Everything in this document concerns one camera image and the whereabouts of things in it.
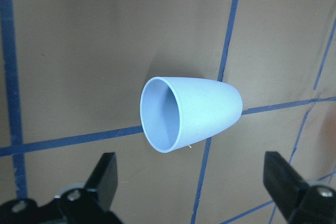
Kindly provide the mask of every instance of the cup rim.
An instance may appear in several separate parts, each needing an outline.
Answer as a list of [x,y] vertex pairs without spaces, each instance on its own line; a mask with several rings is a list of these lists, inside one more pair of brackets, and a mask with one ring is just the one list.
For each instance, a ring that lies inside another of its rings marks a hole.
[[[144,122],[143,122],[143,113],[142,113],[142,102],[143,102],[143,97],[144,97],[144,93],[147,89],[147,87],[151,84],[151,82],[153,82],[154,80],[160,80],[160,81],[163,81],[168,87],[169,89],[172,91],[174,97],[175,97],[175,100],[176,100],[176,103],[177,103],[177,108],[179,110],[179,121],[180,121],[180,124],[179,124],[179,127],[178,127],[178,134],[177,134],[177,137],[175,139],[175,142],[174,144],[168,148],[168,149],[161,149],[159,147],[157,147],[152,141],[151,139],[149,138],[149,135],[146,131],[146,127],[144,126]],[[140,119],[141,119],[141,125],[142,125],[142,129],[143,129],[143,132],[148,140],[148,142],[150,143],[150,145],[156,149],[157,151],[161,152],[161,153],[167,153],[167,152],[171,152],[175,149],[175,147],[177,146],[178,144],[178,141],[179,139],[181,138],[181,128],[183,126],[183,122],[182,122],[182,113],[181,113],[181,103],[180,103],[180,100],[179,100],[179,97],[177,96],[173,86],[169,83],[168,80],[166,80],[164,77],[153,77],[151,78],[150,80],[147,81],[147,83],[145,84],[145,86],[143,87],[142,89],[142,93],[141,93],[141,99],[140,99]]]

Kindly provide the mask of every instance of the blue tape line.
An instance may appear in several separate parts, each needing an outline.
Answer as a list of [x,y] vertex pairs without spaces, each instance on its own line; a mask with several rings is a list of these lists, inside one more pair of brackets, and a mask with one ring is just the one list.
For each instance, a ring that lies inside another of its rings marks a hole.
[[276,211],[277,211],[277,206],[274,206],[273,210],[272,210],[272,213],[271,213],[271,217],[269,218],[268,224],[271,224],[273,222],[274,215],[275,215]]
[[308,116],[309,116],[309,113],[311,111],[311,109],[314,107],[315,103],[312,104],[312,106],[307,110],[307,112],[305,113],[304,117],[303,117],[303,120],[302,120],[302,123],[301,123],[301,127],[300,127],[300,130],[299,130],[299,133],[298,133],[298,136],[295,140],[295,143],[294,143],[294,148],[293,148],[293,151],[292,151],[292,154],[290,155],[290,158],[289,158],[289,164],[292,163],[292,160],[293,160],[293,157],[294,157],[294,154],[298,148],[298,145],[299,145],[299,142],[300,142],[300,139],[301,139],[301,135],[302,135],[302,132],[303,132],[303,129],[305,128],[304,126],[306,125],[306,122],[307,122],[307,119],[308,119]]
[[333,173],[332,173],[332,175],[330,176],[330,178],[329,178],[329,181],[328,181],[328,184],[330,184],[331,183],[331,181],[332,181],[332,178],[334,177],[334,174],[336,173],[336,165],[335,165],[335,167],[334,167],[334,170],[333,170]]
[[[225,35],[224,46],[223,46],[223,53],[222,53],[222,58],[221,58],[221,61],[220,61],[221,63],[219,65],[217,81],[222,81],[223,80],[224,70],[225,70],[225,65],[226,65],[226,60],[227,60],[227,54],[228,54],[228,49],[229,49],[229,44],[230,44],[230,40],[231,40],[233,25],[234,25],[234,22],[235,22],[237,5],[238,5],[238,0],[232,0],[231,8],[230,8],[230,15],[229,15],[229,19],[228,19],[228,22],[227,22],[226,35]],[[195,197],[195,202],[194,202],[193,214],[191,216],[191,224],[194,224],[195,221],[196,221],[198,204],[199,204],[200,198],[201,198],[202,185],[203,185],[203,180],[204,180],[204,175],[205,175],[206,164],[207,164],[207,160],[208,160],[208,156],[209,156],[210,146],[211,146],[211,137],[206,140],[205,147],[204,147],[202,166],[201,166],[201,170],[200,170],[200,176],[199,176],[199,179],[198,179],[198,185],[197,185],[196,197]]]
[[328,51],[329,51],[329,48],[330,48],[330,45],[331,45],[331,42],[332,42],[332,38],[333,38],[334,33],[335,33],[335,29],[336,29],[336,18],[334,20],[334,24],[332,25],[330,35],[329,35],[329,39],[328,39],[328,43],[327,43],[326,49],[324,50],[324,53],[323,53],[323,58],[322,58],[322,61],[321,61],[320,69],[319,69],[319,72],[318,72],[318,74],[316,76],[316,79],[315,79],[314,90],[316,90],[317,85],[319,84],[319,80],[320,80],[320,77],[321,77],[321,72],[322,72],[322,69],[324,67],[324,63],[326,62],[325,60],[326,60],[327,55],[328,55]]
[[123,128],[113,131],[104,131],[98,133],[91,133],[87,135],[80,136],[70,136],[64,138],[58,138],[53,140],[46,140],[41,142],[22,144],[22,145],[12,145],[9,147],[0,148],[0,157],[9,156],[17,153],[27,153],[34,151],[41,151],[50,148],[57,148],[67,145],[88,143],[92,141],[105,140],[108,138],[127,136],[132,134],[137,134],[143,132],[142,126],[134,126],[129,128]]
[[327,174],[327,175],[324,175],[324,176],[318,178],[317,180],[324,180],[324,179],[326,179],[326,178],[328,178],[328,177],[332,177],[332,176],[334,176],[335,174],[336,174],[336,170],[334,170],[332,173],[329,173],[329,174]]
[[275,105],[268,105],[268,106],[261,106],[261,107],[247,109],[247,110],[244,110],[242,112],[242,115],[266,112],[266,111],[271,111],[271,110],[286,109],[286,108],[290,108],[290,107],[307,105],[307,104],[313,103],[313,102],[334,102],[334,101],[336,101],[336,97],[313,98],[313,99],[309,99],[309,100],[286,102],[286,103],[280,103],[280,104],[275,104]]
[[203,154],[202,165],[201,165],[201,172],[200,172],[200,177],[198,179],[198,185],[197,185],[193,214],[191,216],[191,224],[195,224],[195,221],[196,221],[196,214],[197,214],[198,204],[200,203],[202,185],[203,185],[203,181],[204,181],[206,165],[207,165],[207,162],[208,162],[210,145],[211,145],[211,137],[208,138],[205,142],[204,154]]
[[274,201],[273,201],[273,200],[270,200],[270,201],[268,201],[268,202],[266,202],[266,203],[264,203],[264,204],[261,204],[261,205],[255,207],[255,208],[252,208],[252,209],[250,209],[250,210],[248,210],[248,211],[246,211],[246,212],[243,212],[243,213],[241,213],[240,215],[237,215],[237,216],[235,216],[235,217],[233,217],[233,218],[231,218],[231,219],[228,219],[228,220],[222,222],[221,224],[228,224],[228,223],[231,223],[231,222],[233,222],[233,221],[235,221],[235,220],[237,220],[237,219],[240,219],[240,218],[242,218],[242,217],[244,217],[244,216],[246,216],[246,215],[252,214],[253,212],[258,211],[258,210],[260,210],[261,208],[267,207],[268,205],[271,205],[271,204],[273,204],[273,203],[274,203]]
[[[5,62],[5,79],[9,115],[11,145],[23,143],[19,85],[15,51],[15,34],[12,0],[0,0],[2,43]],[[17,198],[27,197],[25,158],[23,154],[13,156]]]
[[237,6],[238,6],[238,0],[232,0],[229,20],[227,22],[226,35],[225,35],[224,46],[223,46],[223,53],[222,53],[222,58],[221,58],[221,61],[220,61],[221,63],[219,65],[219,72],[218,72],[217,81],[223,81],[224,70],[225,70],[225,65],[226,65],[226,60],[227,60],[227,54],[228,54],[228,51],[229,51],[229,45],[230,45],[230,40],[231,40],[231,36],[232,36],[233,25],[235,23]]

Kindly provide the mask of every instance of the light blue cup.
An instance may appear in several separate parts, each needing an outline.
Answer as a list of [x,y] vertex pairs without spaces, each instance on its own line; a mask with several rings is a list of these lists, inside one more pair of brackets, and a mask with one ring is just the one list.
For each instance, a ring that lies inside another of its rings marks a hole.
[[143,88],[143,131],[159,152],[194,144],[238,121],[243,109],[239,92],[229,84],[185,77],[154,77]]

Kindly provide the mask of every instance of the cup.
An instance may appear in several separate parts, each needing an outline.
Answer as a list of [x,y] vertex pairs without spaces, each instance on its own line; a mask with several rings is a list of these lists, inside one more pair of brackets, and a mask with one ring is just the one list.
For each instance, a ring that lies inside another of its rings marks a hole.
[[229,128],[243,102],[229,84],[199,78],[154,77],[143,88],[140,117],[151,146],[167,153]]

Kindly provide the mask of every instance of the screw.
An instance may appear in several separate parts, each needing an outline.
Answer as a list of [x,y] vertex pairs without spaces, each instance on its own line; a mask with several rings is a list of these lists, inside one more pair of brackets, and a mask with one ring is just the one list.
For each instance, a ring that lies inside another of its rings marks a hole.
[[18,212],[21,212],[22,210],[25,210],[26,207],[27,207],[27,203],[24,200],[20,200],[18,203],[16,203],[12,207],[12,212],[17,214]]
[[322,196],[322,197],[325,197],[325,198],[330,198],[333,196],[333,193],[331,190],[329,190],[328,188],[326,187],[318,187],[317,188],[317,191],[319,192],[319,194]]
[[75,201],[80,198],[80,191],[78,189],[73,190],[68,194],[68,200]]

